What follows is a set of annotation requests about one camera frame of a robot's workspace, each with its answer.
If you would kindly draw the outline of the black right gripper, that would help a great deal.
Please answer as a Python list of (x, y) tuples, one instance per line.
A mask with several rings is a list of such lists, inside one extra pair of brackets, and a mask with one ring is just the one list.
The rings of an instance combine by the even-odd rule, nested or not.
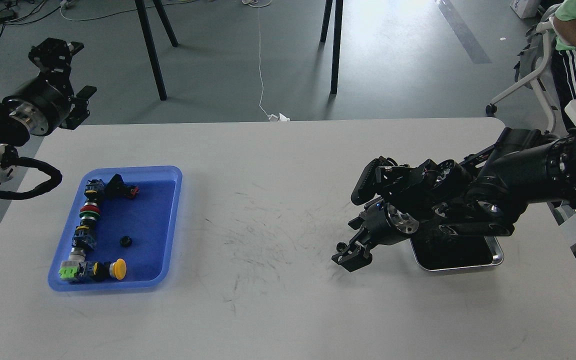
[(411, 238), (418, 232), (420, 222), (389, 202), (371, 202), (347, 225), (358, 232), (346, 249), (332, 255), (331, 260), (346, 271), (354, 272), (372, 262), (371, 250), (375, 246), (390, 246)]

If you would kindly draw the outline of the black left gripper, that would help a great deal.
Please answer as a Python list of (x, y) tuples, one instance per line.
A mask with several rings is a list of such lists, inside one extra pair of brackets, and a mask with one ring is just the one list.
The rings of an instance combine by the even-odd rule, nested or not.
[(2, 104), (31, 135), (45, 137), (58, 127), (75, 130), (89, 117), (89, 100), (98, 88), (86, 85), (74, 95), (70, 81), (73, 56), (84, 47), (77, 41), (47, 38), (30, 48), (28, 59), (39, 75), (3, 98)]

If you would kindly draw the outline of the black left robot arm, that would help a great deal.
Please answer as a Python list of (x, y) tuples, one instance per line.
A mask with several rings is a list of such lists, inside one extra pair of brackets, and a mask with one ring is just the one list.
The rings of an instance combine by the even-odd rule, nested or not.
[(36, 198), (62, 182), (61, 171), (47, 162), (20, 156), (18, 148), (31, 136), (45, 137), (57, 128), (75, 130), (89, 117), (89, 100), (96, 87), (86, 85), (75, 93), (70, 81), (71, 62), (83, 48), (83, 43), (56, 38), (32, 47), (29, 60), (39, 69), (38, 75), (0, 100), (0, 185), (11, 180), (18, 167), (48, 175), (48, 180), (30, 191), (0, 190), (0, 199)]

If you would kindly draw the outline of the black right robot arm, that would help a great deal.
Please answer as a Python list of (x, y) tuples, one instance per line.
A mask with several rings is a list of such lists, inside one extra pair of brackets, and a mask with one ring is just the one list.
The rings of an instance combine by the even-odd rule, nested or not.
[(368, 266), (371, 251), (410, 239), (445, 262), (507, 237), (533, 203), (576, 205), (576, 128), (565, 137), (506, 127), (497, 141), (461, 162), (425, 160), (416, 167), (390, 157), (368, 162), (350, 200), (363, 206), (331, 259), (348, 272)]

